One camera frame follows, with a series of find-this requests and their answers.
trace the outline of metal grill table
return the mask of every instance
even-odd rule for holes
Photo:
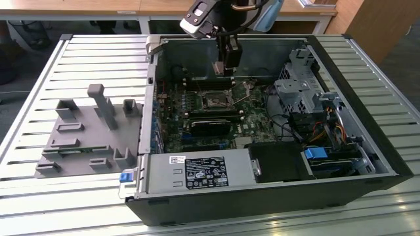
[[[119,195],[119,174],[35,179],[35,166],[57,114],[57,100],[87,97],[101,83],[113,104],[143,103],[144,35],[75,35],[60,40],[0,146],[0,235],[393,235],[420,230],[420,115],[359,46],[317,37],[416,176],[347,206],[147,227]],[[331,90],[332,81],[321,73]]]

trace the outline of sticker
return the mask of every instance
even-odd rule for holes
[[[229,186],[224,157],[187,159],[185,182],[188,189]]]
[[[117,14],[136,14],[135,11],[117,11]]]
[[[169,156],[169,164],[180,164],[185,162],[185,156]]]

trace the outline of barcode sticker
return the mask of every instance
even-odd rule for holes
[[[185,163],[185,156],[169,156],[169,164]]]
[[[117,11],[117,14],[136,14],[135,11]]]

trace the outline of warning label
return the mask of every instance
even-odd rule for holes
[[[229,186],[224,157],[185,159],[188,189]]]

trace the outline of blue latch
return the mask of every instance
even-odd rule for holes
[[[120,183],[128,183],[133,181],[133,173],[121,173],[120,174]]]
[[[309,147],[304,151],[304,155],[307,156],[307,159],[328,158],[328,155],[325,153],[325,149],[323,147]]]

